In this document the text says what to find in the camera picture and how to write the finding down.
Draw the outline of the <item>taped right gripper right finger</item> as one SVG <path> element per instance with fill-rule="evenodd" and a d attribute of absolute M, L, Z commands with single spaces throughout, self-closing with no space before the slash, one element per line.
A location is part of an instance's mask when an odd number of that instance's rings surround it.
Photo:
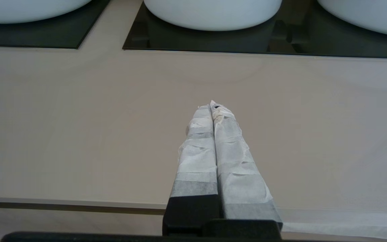
<path fill-rule="evenodd" d="M 210 223 L 211 235 L 280 240 L 283 221 L 235 115 L 214 101 L 210 105 L 223 209 L 223 219 Z"/>

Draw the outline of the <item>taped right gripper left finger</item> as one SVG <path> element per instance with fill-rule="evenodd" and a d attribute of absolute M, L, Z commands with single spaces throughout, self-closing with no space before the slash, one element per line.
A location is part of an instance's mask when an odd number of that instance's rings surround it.
<path fill-rule="evenodd" d="M 164 236 L 199 236 L 202 226 L 221 216 L 213 119 L 200 106 L 179 148 L 178 168 L 163 216 Z"/>

